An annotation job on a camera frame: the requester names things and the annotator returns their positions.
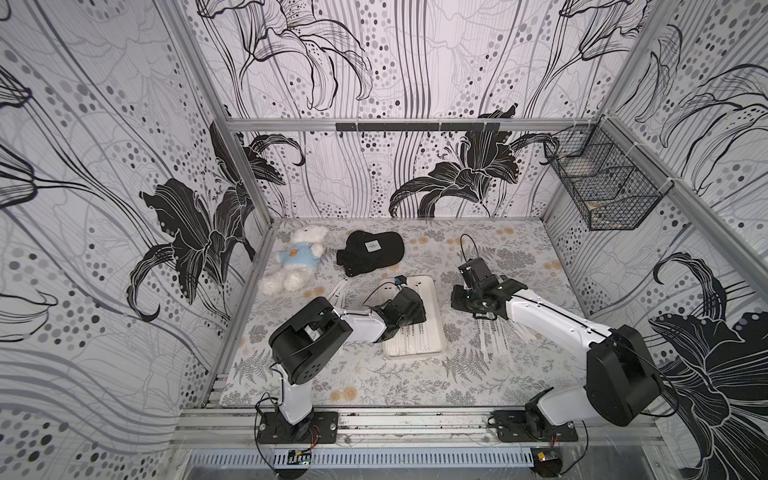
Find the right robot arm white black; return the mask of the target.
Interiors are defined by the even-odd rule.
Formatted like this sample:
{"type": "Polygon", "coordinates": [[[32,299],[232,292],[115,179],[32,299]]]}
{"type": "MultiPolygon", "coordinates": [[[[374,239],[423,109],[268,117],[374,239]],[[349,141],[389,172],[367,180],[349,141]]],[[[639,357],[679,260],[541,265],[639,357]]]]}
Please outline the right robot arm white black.
{"type": "Polygon", "coordinates": [[[464,262],[459,272],[464,284],[453,287],[453,309],[475,319],[501,318],[522,338],[539,333],[585,362],[584,385],[549,389],[528,401],[531,436],[543,438],[571,421],[593,418],[627,426],[664,392],[663,376],[636,329],[579,317],[522,282],[493,274],[481,258],[464,262]]]}

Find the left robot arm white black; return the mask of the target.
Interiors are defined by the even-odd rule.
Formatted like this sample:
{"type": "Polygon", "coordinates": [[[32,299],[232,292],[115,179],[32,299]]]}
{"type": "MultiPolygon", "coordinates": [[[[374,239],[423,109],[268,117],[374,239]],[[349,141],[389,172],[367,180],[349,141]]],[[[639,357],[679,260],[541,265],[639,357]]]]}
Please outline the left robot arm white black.
{"type": "Polygon", "coordinates": [[[312,299],[269,339],[281,373],[279,412],[291,426],[313,413],[311,382],[346,343],[383,343],[401,329],[426,321],[420,295],[401,288],[391,299],[363,310],[345,310],[325,297],[312,299]]]}

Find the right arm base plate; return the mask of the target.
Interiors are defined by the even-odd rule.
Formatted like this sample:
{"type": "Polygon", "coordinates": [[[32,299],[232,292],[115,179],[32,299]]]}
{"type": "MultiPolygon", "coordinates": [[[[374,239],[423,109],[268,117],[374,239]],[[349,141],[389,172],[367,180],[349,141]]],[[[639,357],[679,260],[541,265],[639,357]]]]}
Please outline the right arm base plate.
{"type": "Polygon", "coordinates": [[[553,426],[544,418],[528,410],[494,410],[487,419],[487,426],[494,430],[503,443],[577,442],[579,436],[573,424],[553,426]]]}

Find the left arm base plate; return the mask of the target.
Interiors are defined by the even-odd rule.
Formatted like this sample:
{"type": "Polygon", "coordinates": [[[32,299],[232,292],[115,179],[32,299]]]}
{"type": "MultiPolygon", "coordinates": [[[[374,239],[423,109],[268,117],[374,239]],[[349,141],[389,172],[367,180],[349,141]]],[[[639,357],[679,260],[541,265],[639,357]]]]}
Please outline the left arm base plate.
{"type": "Polygon", "coordinates": [[[339,413],[312,411],[308,417],[293,425],[279,412],[265,412],[256,428],[259,444],[333,444],[338,433],[339,413]]]}

